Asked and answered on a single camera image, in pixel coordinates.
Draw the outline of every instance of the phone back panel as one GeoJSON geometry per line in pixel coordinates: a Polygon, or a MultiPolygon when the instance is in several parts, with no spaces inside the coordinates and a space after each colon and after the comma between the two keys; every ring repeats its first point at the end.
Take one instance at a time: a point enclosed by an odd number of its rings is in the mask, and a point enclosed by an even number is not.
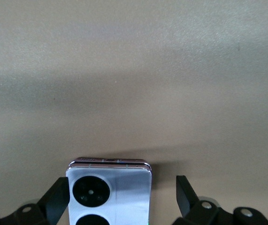
{"type": "Polygon", "coordinates": [[[66,171],[69,178],[70,225],[76,225],[79,218],[95,214],[105,218],[110,225],[147,225],[151,193],[151,171],[137,167],[109,167],[103,165],[71,166],[66,171]],[[98,207],[81,205],[73,196],[75,182],[85,176],[104,180],[110,189],[108,200],[98,207]]]}

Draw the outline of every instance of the phone camera lens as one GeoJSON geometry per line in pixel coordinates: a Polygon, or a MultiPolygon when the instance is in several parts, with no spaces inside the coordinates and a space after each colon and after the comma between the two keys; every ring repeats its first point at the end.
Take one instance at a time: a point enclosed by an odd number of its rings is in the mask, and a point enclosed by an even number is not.
{"type": "Polygon", "coordinates": [[[110,225],[109,222],[98,215],[90,214],[84,217],[81,217],[76,225],[110,225]]]}
{"type": "Polygon", "coordinates": [[[87,207],[100,206],[110,196],[110,188],[107,183],[93,176],[78,179],[73,186],[72,192],[75,199],[87,207]]]}

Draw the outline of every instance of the silver screw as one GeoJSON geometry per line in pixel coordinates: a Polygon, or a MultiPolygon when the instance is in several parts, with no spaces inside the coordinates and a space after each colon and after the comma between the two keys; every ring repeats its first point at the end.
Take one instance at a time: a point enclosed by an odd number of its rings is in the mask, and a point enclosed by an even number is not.
{"type": "Polygon", "coordinates": [[[25,207],[22,212],[29,212],[31,210],[31,206],[25,207]]]}
{"type": "Polygon", "coordinates": [[[241,213],[242,213],[243,215],[245,215],[246,217],[252,217],[252,216],[253,216],[252,212],[249,211],[248,209],[242,209],[242,210],[241,210],[241,213]]]}
{"type": "Polygon", "coordinates": [[[212,208],[212,205],[211,205],[210,203],[208,203],[208,202],[203,202],[201,205],[202,205],[205,209],[210,209],[210,208],[212,208]]]}

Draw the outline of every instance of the black circular lens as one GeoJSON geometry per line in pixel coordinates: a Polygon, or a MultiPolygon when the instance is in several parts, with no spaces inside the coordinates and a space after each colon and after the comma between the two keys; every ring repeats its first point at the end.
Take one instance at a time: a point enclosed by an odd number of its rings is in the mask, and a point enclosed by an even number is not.
{"type": "Polygon", "coordinates": [[[72,192],[75,199],[87,207],[100,206],[110,196],[110,188],[107,183],[93,176],[78,179],[73,186],[72,192]]]}
{"type": "Polygon", "coordinates": [[[77,221],[76,225],[110,225],[110,224],[105,218],[91,214],[81,217],[77,221]]]}

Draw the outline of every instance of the smartphone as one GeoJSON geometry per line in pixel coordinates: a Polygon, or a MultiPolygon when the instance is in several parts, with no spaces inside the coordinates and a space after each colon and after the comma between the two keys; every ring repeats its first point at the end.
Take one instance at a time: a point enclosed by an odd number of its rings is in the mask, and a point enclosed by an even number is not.
{"type": "Polygon", "coordinates": [[[148,225],[152,170],[146,161],[80,157],[66,176],[70,225],[148,225]]]}

